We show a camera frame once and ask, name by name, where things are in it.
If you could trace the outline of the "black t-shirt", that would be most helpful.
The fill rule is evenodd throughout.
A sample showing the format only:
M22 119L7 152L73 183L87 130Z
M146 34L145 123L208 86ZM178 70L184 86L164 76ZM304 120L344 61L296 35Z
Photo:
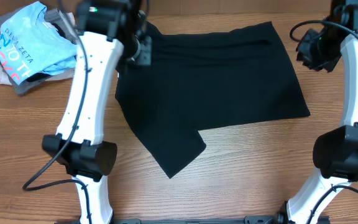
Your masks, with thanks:
M200 131L310 115L271 22L209 34L164 35L147 26L150 65L121 70L116 99L167 177L206 148Z

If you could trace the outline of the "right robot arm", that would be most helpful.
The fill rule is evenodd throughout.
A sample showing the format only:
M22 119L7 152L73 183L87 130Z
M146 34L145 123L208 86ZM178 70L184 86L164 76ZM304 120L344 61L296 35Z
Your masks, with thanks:
M313 146L314 169L298 193L281 207L272 223L329 223L323 210L343 189L358 181L358 1L331 2L323 28L299 39L297 60L310 70L334 70L344 62L344 105L339 127Z

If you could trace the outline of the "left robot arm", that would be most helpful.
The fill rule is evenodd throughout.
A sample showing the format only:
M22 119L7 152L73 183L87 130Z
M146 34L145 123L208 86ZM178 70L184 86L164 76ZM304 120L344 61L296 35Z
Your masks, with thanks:
M116 67L150 63L150 39L141 0L82 1L73 31L76 68L63 118L55 134L45 135L43 150L65 166L76 185L81 207L78 223L112 223L108 175L117 146L104 140L104 114Z

